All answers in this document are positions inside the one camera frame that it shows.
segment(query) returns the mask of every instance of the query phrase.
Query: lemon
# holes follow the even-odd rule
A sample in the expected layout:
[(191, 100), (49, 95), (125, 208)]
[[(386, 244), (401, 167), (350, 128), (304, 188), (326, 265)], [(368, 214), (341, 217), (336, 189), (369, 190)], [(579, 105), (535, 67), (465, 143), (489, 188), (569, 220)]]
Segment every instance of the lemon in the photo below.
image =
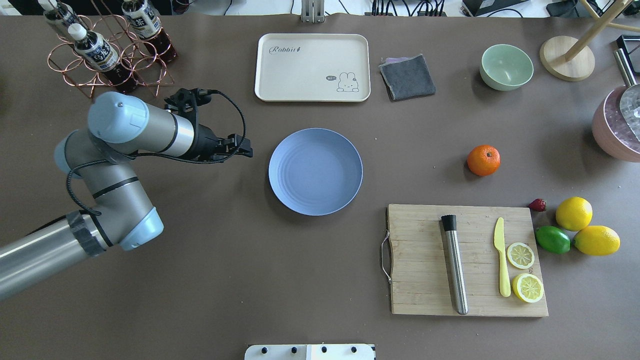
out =
[(533, 265), (535, 257), (533, 256), (533, 250), (527, 244), (512, 243), (507, 248), (507, 259), (513, 266), (524, 270)]
[(573, 237), (573, 241), (575, 247), (587, 255), (610, 255), (620, 248), (618, 234), (601, 225), (585, 227)]
[(545, 294), (542, 281), (533, 274), (520, 274), (513, 278), (513, 293), (524, 302), (538, 302)]
[(582, 197), (570, 197), (562, 201), (556, 210), (556, 222), (569, 231), (587, 227), (593, 217), (591, 204)]

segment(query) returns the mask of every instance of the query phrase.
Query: round wooden base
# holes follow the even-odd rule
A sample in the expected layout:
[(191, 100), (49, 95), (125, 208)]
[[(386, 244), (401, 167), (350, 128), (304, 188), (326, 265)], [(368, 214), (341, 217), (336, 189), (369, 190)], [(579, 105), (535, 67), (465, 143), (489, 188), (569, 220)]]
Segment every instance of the round wooden base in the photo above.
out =
[(540, 47), (540, 61), (553, 76), (566, 81), (582, 81), (591, 75), (596, 60), (588, 46), (566, 61), (564, 55), (578, 39), (566, 36), (550, 38)]

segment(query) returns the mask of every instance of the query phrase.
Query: blue plate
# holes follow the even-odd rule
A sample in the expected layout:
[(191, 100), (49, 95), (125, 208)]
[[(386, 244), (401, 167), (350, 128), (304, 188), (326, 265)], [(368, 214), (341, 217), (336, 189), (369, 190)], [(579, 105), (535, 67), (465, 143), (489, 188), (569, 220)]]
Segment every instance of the blue plate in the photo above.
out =
[(327, 215), (347, 206), (358, 193), (362, 160), (353, 144), (335, 131), (304, 129), (273, 151), (269, 182), (289, 209)]

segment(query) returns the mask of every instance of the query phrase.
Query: pink pot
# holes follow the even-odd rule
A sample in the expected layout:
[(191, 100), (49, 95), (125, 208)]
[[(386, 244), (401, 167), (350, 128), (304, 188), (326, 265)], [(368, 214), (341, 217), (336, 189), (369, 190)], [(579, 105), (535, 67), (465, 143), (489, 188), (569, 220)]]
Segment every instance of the pink pot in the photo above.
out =
[(640, 163), (640, 141), (620, 113), (620, 97), (627, 88), (613, 90), (593, 115), (593, 137), (607, 154), (620, 160)]

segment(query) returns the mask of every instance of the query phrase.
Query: bottle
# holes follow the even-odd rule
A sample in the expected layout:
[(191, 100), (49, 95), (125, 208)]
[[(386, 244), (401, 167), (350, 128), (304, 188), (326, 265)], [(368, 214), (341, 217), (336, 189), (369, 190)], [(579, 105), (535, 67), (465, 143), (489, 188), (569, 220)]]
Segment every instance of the bottle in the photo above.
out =
[(145, 41), (145, 47), (151, 54), (156, 52), (165, 63), (178, 57), (169, 36), (160, 24), (160, 19), (147, 0), (124, 0), (122, 13), (131, 24), (133, 31), (138, 34), (141, 40)]
[(60, 37), (68, 37), (67, 29), (72, 24), (80, 24), (84, 27), (71, 6), (59, 3), (56, 0), (38, 0), (38, 2), (44, 9), (43, 15), (47, 22)]
[(114, 51), (101, 34), (88, 31), (80, 24), (72, 24), (69, 26), (69, 35), (76, 41), (76, 53), (95, 70), (103, 73), (116, 90), (128, 94), (138, 87), (138, 75), (122, 65), (120, 54)]

